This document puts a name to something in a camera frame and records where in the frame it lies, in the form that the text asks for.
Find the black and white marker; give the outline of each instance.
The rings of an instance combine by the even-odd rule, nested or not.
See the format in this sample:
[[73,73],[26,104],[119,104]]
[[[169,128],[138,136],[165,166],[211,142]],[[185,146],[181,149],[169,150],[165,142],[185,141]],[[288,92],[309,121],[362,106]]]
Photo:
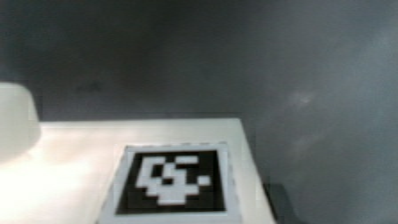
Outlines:
[[240,224],[227,145],[128,146],[99,224]]

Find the gray wall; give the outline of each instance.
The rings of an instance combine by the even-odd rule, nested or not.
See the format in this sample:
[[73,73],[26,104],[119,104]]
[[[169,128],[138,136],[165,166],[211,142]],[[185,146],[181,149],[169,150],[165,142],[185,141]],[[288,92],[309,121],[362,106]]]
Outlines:
[[398,2],[2,1],[42,120],[240,117],[309,224],[398,223]]

